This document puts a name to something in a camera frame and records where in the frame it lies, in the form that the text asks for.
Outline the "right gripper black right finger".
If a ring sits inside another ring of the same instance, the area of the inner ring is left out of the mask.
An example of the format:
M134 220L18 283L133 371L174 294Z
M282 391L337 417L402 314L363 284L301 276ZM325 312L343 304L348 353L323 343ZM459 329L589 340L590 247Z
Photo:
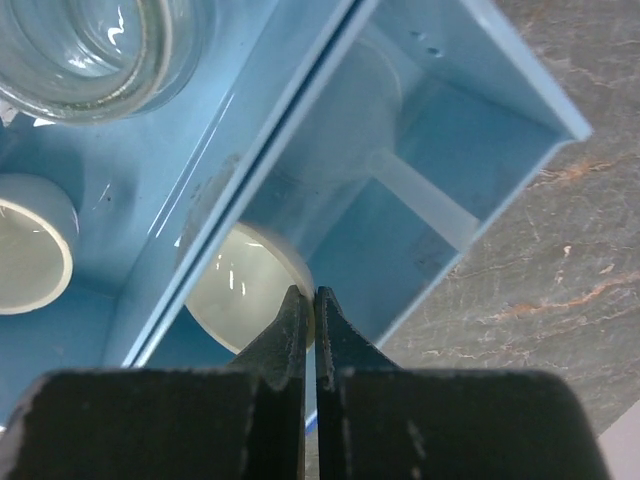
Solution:
M540 370L404 369L322 287L316 316L324 479L605 479L572 389Z

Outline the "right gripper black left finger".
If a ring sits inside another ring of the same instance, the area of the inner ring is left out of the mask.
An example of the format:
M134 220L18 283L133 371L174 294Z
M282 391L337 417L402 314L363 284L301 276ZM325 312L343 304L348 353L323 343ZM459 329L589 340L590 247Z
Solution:
M290 287L228 365L58 370L1 438L5 479L300 479L308 302Z

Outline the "white dome lid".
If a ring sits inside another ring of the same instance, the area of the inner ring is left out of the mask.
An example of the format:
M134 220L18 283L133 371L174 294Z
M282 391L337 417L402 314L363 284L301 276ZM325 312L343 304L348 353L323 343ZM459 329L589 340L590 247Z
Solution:
M274 321L293 285L313 299L312 274L293 246L238 222L191 289L186 307L212 338L237 354Z

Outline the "light blue bin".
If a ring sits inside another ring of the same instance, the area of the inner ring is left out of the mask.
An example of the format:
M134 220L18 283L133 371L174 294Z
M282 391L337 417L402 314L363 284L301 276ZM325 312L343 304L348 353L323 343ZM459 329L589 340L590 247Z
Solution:
M1 416L46 372L147 364L272 132L348 1L203 1L186 82L160 107L96 126L1 135L1 168L58 184L77 211L71 282L1 319Z
M472 243L556 151L589 124L491 1L385 1L328 57L231 223L289 242L368 340L384 343L460 260L374 178L315 191L278 168L285 148L356 43L383 53L402 101L395 152L479 221Z

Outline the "small white cup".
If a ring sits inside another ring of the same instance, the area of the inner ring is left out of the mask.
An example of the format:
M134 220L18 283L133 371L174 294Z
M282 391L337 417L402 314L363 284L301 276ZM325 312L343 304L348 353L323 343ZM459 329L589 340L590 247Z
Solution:
M1 313L49 305L68 287L79 237L76 210L52 181L1 176Z

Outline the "clear plastic funnel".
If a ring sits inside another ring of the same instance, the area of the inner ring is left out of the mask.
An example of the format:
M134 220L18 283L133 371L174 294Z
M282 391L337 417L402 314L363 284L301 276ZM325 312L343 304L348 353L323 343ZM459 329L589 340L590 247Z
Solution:
M374 178L462 252L479 221L396 154L401 101L389 59L371 45L356 43L301 121L278 168L315 191Z

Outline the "light blue front bin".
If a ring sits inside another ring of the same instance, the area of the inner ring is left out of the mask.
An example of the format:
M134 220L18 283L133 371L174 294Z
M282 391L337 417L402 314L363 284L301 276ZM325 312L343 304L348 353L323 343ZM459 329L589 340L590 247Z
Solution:
M315 191L278 168L285 148L356 43L383 53L402 101L395 152L479 221L472 243L556 151L589 124L491 1L385 1L328 57L231 223L289 242L368 340L384 343L460 260L374 178Z

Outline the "clear glass jar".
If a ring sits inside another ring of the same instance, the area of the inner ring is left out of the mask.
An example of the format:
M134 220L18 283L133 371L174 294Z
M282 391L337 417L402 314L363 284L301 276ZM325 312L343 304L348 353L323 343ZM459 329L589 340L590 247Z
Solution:
M193 75L210 16L202 1L4 1L1 98L66 125L154 110Z

